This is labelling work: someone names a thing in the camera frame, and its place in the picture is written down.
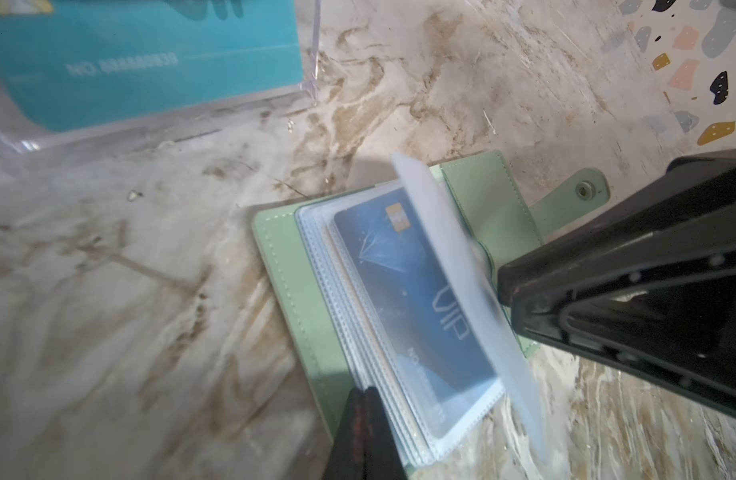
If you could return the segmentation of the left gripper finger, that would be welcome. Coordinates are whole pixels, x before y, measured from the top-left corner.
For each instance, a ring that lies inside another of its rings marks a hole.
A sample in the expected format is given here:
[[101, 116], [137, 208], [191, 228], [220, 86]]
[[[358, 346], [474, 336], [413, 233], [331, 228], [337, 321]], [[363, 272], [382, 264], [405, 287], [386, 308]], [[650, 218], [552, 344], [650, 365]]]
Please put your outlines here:
[[350, 391], [322, 478], [408, 478], [376, 387]]

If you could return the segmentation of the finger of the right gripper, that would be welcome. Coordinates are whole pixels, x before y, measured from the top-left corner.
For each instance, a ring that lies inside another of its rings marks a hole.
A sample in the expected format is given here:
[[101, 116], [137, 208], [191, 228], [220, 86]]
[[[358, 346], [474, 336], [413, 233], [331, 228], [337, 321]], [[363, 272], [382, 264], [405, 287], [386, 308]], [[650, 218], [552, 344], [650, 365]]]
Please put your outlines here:
[[502, 266], [514, 330], [736, 418], [736, 149]]

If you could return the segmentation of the blue VIP credit card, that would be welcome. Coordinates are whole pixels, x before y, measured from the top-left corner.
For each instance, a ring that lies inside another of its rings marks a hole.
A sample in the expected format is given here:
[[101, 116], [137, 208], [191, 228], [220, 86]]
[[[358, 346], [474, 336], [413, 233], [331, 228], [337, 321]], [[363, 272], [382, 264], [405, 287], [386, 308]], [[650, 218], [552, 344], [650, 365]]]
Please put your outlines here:
[[422, 423], [450, 437], [497, 375], [405, 190], [338, 208], [333, 225]]

